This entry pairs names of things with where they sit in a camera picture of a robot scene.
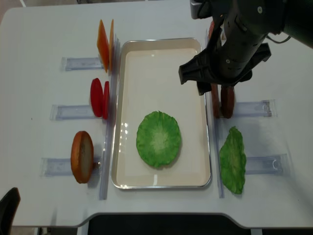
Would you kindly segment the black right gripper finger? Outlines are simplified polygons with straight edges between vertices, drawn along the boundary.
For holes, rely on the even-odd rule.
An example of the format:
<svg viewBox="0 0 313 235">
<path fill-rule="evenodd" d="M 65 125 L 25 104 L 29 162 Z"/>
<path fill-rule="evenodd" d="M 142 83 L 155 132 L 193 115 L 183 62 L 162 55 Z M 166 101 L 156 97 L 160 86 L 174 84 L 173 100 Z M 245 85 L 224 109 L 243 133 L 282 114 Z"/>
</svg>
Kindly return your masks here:
<svg viewBox="0 0 313 235">
<path fill-rule="evenodd" d="M 250 59 L 250 69 L 255 68 L 260 62 L 266 62 L 271 57 L 271 51 L 268 43 L 252 46 L 253 56 Z"/>
<path fill-rule="evenodd" d="M 207 48 L 179 67 L 179 78 L 182 85 L 187 81 L 214 82 L 214 73 L 212 72 Z"/>
</svg>

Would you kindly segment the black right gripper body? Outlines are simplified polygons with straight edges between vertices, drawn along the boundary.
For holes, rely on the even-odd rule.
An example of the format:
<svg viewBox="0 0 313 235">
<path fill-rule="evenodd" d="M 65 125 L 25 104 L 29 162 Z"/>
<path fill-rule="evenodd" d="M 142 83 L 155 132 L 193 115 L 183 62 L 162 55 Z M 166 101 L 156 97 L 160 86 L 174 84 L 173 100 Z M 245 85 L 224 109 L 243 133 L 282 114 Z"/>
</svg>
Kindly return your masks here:
<svg viewBox="0 0 313 235">
<path fill-rule="evenodd" d="M 239 82 L 251 79 L 251 48 L 262 44 L 266 35 L 254 35 L 250 30 L 244 29 L 245 26 L 238 16 L 227 16 L 215 24 L 206 47 L 210 55 L 214 82 L 197 82 L 200 95 L 211 91 L 211 84 L 234 87 Z"/>
</svg>

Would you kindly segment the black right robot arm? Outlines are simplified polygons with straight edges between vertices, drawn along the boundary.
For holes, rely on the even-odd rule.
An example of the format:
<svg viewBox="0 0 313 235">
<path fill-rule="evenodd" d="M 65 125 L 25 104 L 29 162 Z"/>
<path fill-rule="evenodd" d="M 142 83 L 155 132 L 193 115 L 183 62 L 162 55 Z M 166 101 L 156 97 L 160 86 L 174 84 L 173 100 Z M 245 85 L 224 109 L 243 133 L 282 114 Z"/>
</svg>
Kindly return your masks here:
<svg viewBox="0 0 313 235">
<path fill-rule="evenodd" d="M 313 45 L 313 3 L 310 0 L 193 0 L 195 19 L 212 18 L 206 48 L 179 68 L 181 83 L 196 81 L 200 94 L 212 84 L 233 87 L 248 81 L 252 70 L 271 51 L 265 38 L 285 33 Z"/>
</svg>

